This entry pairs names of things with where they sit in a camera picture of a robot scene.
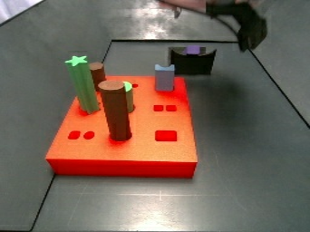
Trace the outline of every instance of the star-shaped block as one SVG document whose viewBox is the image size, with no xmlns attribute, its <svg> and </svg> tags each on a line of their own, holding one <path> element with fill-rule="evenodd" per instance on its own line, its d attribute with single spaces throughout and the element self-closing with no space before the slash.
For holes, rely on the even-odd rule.
<svg viewBox="0 0 310 232">
<path fill-rule="evenodd" d="M 65 63 L 71 63 L 72 67 L 76 66 L 79 63 L 87 63 L 86 60 L 87 56 L 72 56 L 71 60 L 68 60 Z"/>
</svg>

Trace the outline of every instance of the gray block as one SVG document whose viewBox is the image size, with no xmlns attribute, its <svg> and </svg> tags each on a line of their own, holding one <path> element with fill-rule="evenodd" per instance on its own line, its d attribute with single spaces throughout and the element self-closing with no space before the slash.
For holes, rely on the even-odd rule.
<svg viewBox="0 0 310 232">
<path fill-rule="evenodd" d="M 155 90 L 172 91 L 175 88 L 175 66 L 162 67 L 155 64 Z"/>
</svg>

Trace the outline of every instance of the red block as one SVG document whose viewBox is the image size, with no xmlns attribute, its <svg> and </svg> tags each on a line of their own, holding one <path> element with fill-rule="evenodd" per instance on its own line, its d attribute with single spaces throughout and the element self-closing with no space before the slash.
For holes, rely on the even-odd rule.
<svg viewBox="0 0 310 232">
<path fill-rule="evenodd" d="M 100 111 L 90 115 L 75 99 L 45 155 L 53 171 L 59 175 L 192 178 L 198 156 L 184 79 L 175 78 L 172 92 L 155 91 L 154 77 L 108 76 L 107 80 L 135 85 L 132 138 L 110 139 L 99 94 Z M 154 111 L 158 104 L 174 105 L 178 111 Z"/>
</svg>

